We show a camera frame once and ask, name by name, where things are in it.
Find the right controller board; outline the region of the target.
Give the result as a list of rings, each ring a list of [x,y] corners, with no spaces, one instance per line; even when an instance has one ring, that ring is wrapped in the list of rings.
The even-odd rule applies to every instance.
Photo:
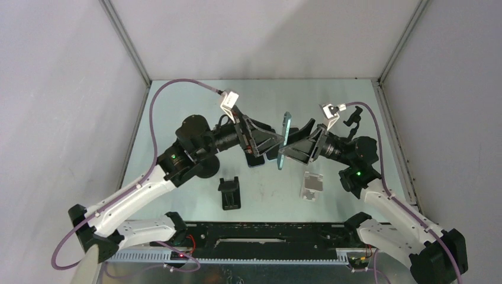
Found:
[[[348,266],[355,270],[365,270],[369,267],[370,261],[369,257],[352,257],[349,259]]]

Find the white flat phone stand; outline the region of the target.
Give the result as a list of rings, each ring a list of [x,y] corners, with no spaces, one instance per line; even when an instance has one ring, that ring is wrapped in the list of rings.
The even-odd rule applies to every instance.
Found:
[[[315,202],[323,191],[323,175],[304,172],[300,189],[300,198],[305,201]]]

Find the light blue phone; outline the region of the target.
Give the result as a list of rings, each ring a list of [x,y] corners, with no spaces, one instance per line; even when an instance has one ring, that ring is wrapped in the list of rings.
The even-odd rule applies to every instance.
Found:
[[[269,151],[269,152],[266,153],[266,158],[269,161],[276,160],[277,157],[278,157],[278,150],[271,150],[271,151]]]

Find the black gooseneck phone stand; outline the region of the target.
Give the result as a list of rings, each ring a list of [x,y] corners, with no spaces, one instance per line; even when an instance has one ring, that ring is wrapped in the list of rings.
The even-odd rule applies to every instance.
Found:
[[[351,127],[355,124],[355,127],[350,130],[349,135],[347,136],[349,141],[352,140],[358,132],[361,121],[361,113],[363,111],[363,109],[359,106],[356,106],[355,108],[356,110],[350,115],[350,117],[346,121],[343,121],[344,125],[347,127]]]

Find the black round-base phone stand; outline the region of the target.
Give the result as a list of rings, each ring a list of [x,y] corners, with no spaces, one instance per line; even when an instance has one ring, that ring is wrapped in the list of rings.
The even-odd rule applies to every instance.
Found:
[[[218,157],[213,156],[203,160],[196,176],[201,179],[208,179],[215,176],[220,170],[220,161]]]

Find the black folding phone stand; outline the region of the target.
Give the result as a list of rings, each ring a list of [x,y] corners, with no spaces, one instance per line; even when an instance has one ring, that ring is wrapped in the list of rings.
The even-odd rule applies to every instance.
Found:
[[[233,180],[220,178],[218,191],[221,192],[221,203],[224,211],[240,209],[242,207],[238,176],[235,176]]]

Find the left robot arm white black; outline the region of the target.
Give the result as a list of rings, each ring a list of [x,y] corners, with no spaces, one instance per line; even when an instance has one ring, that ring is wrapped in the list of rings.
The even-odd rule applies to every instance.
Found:
[[[270,126],[243,115],[211,129],[202,115],[191,115],[175,131],[175,142],[154,159],[146,173],[100,203],[68,211],[84,251],[98,248],[98,263],[116,252],[144,243],[168,242],[181,246],[187,226],[177,212],[154,220],[130,217],[156,198],[197,176],[207,179],[219,171],[217,153],[241,145],[245,153],[262,157],[284,141]]]

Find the controller board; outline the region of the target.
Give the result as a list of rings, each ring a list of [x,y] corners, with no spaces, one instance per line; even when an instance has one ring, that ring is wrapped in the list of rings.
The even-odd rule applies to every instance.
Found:
[[[170,261],[188,261],[189,256],[187,256],[185,253],[177,253],[172,251],[170,256],[169,256]]]
[[[365,270],[369,267],[370,261],[369,257],[352,257],[349,259],[348,266],[355,270]]]

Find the left controller board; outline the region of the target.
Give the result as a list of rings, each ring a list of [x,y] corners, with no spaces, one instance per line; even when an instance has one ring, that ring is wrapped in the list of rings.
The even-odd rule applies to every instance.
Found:
[[[170,256],[169,256],[170,261],[188,261],[189,256],[187,256],[185,253],[177,253],[172,251]]]

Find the teal phone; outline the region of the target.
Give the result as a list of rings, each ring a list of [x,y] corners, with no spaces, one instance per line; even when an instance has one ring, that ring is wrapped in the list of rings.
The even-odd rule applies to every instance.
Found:
[[[289,132],[291,129],[291,120],[292,120],[292,115],[288,111],[286,111],[284,113],[282,122],[282,136],[284,139],[283,142],[279,145],[278,156],[276,159],[278,170],[282,170],[284,167],[285,156],[282,153],[282,149],[287,145],[288,142]]]

